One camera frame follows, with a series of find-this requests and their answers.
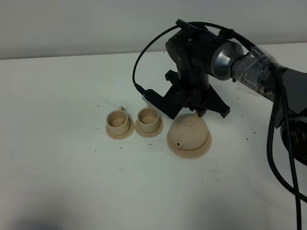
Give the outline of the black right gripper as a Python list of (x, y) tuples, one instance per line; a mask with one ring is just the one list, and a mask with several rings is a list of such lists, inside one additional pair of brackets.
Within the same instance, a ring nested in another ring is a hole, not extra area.
[(182, 108), (196, 111), (202, 117), (208, 110), (219, 113), (223, 118), (230, 112), (213, 87), (209, 84), (209, 76), (198, 69), (169, 70), (165, 79), (172, 86), (165, 94), (164, 114), (175, 118)]

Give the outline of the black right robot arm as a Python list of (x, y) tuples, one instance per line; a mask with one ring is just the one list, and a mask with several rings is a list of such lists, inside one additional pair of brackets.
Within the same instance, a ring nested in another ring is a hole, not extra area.
[[(180, 30), (166, 42), (166, 51), (177, 70), (165, 78), (172, 86), (165, 95), (167, 115), (174, 118), (186, 107), (203, 115), (207, 110), (226, 116), (230, 109), (209, 85), (208, 77), (242, 83), (270, 101), (277, 80), (269, 60), (252, 47), (245, 53), (233, 41), (233, 34), (213, 34), (205, 26), (178, 21)], [(288, 100), (292, 151), (301, 163), (307, 162), (307, 75), (277, 66)]]

